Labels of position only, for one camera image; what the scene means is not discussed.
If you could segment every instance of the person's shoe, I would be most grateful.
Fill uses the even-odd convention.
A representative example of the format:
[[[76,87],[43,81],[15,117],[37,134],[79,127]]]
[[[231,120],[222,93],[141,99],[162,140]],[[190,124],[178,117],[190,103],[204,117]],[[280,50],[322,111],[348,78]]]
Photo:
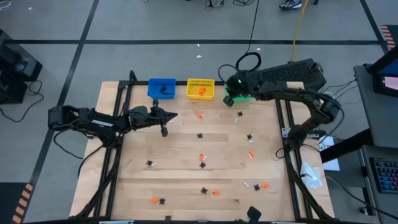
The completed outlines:
[[[279,7],[283,10],[300,9],[302,3],[301,0],[286,0],[286,2],[280,4]]]

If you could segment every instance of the blue bin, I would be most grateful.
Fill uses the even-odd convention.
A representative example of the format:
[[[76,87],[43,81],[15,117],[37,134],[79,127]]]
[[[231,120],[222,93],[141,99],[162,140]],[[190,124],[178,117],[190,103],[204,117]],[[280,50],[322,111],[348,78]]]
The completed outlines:
[[[152,99],[174,99],[175,78],[151,78],[148,83],[148,96]]]

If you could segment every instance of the concrete floor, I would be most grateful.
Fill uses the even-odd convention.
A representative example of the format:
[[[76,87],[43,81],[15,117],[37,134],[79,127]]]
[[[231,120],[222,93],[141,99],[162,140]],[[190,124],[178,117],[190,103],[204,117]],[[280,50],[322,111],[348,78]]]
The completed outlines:
[[[282,0],[261,1],[253,39],[276,40],[253,45],[263,59],[262,68],[286,63],[291,46],[278,40],[292,40],[300,11],[278,9]],[[0,11],[0,29],[16,40],[80,40],[93,3],[98,3],[88,40],[248,40],[256,4],[246,7],[232,5],[211,12],[204,10],[205,0],[141,1],[127,0],[13,0],[10,7]],[[397,24],[395,0],[366,0],[377,25]],[[377,40],[369,20],[357,0],[320,0],[308,5],[302,21],[299,40],[320,40],[318,44],[297,46],[295,60],[313,58],[324,69],[326,85],[340,85],[353,79],[353,67],[372,63],[383,55],[380,45],[332,45],[328,40]],[[47,133],[47,110],[60,98],[67,76],[73,75],[65,104],[94,107],[103,81],[126,80],[134,70],[139,80],[152,77],[214,78],[224,63],[235,63],[245,53],[247,44],[85,44],[83,42],[51,42],[22,45],[44,65],[39,80],[45,96],[19,124],[0,117],[0,182],[29,182]],[[74,69],[73,59],[77,62]],[[244,62],[250,67],[253,62]],[[22,105],[6,105],[7,114],[18,118],[35,100],[27,97]],[[339,138],[348,138],[368,127],[358,89],[341,97],[346,119],[335,131]],[[330,130],[335,124],[325,126]],[[86,139],[78,133],[65,133],[60,143],[83,156]],[[342,167],[355,164],[356,155],[342,158]],[[80,161],[51,143],[40,178],[28,209],[25,222],[67,218],[72,204]],[[363,221],[359,205],[330,185],[336,216],[343,220]],[[341,209],[340,205],[350,206]]]

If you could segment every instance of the wooden tabletop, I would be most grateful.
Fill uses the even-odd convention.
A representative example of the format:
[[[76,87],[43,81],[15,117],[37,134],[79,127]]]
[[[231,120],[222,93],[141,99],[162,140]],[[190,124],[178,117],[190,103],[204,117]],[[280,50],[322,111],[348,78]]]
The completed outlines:
[[[112,114],[117,87],[118,82],[103,82],[98,112]],[[285,162],[275,157],[276,150],[282,147],[275,101],[252,100],[228,108],[222,101],[223,86],[216,86],[215,97],[210,101],[189,100],[185,92],[186,86],[177,86],[174,100],[159,101],[164,110],[178,113],[175,122],[167,125],[166,138],[159,126],[125,135],[111,218],[164,220],[171,215],[172,220],[246,220],[248,208],[254,206],[262,212],[260,220],[294,221]],[[132,88],[130,108],[140,105],[152,106],[147,86]],[[310,116],[301,103],[292,103],[292,110],[297,124]],[[203,138],[198,139],[198,133],[203,133]],[[248,143],[248,134],[253,143]],[[305,143],[317,145],[315,140]],[[100,144],[98,139],[88,140],[85,155]],[[249,158],[250,150],[254,152],[253,159]],[[96,153],[83,166],[70,215],[80,212],[98,188],[104,152]],[[207,156],[204,169],[200,167],[200,154]],[[301,155],[304,162],[319,168],[321,173],[323,186],[311,189],[311,194],[334,216],[319,153],[303,146]],[[149,167],[147,160],[156,165]],[[254,185],[264,183],[269,187],[254,190]],[[208,189],[206,195],[201,193],[202,187]],[[220,194],[213,195],[214,190]],[[301,216],[305,217],[298,188],[297,192]],[[151,203],[151,198],[165,198],[165,205]],[[106,192],[103,205],[107,199]]]

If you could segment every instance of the yellow cable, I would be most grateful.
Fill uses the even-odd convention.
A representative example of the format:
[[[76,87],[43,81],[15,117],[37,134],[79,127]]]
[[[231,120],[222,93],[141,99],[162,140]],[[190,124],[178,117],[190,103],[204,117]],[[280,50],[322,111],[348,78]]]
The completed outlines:
[[[304,16],[305,8],[307,8],[307,4],[308,4],[308,0],[305,0],[304,7],[301,10],[300,18],[297,21],[296,30],[294,32],[294,39],[293,39],[292,57],[290,58],[290,62],[293,62],[294,51],[295,51],[295,48],[296,48],[296,38],[297,38],[297,34],[299,32],[299,29],[300,29],[301,20],[303,19],[303,16]]]

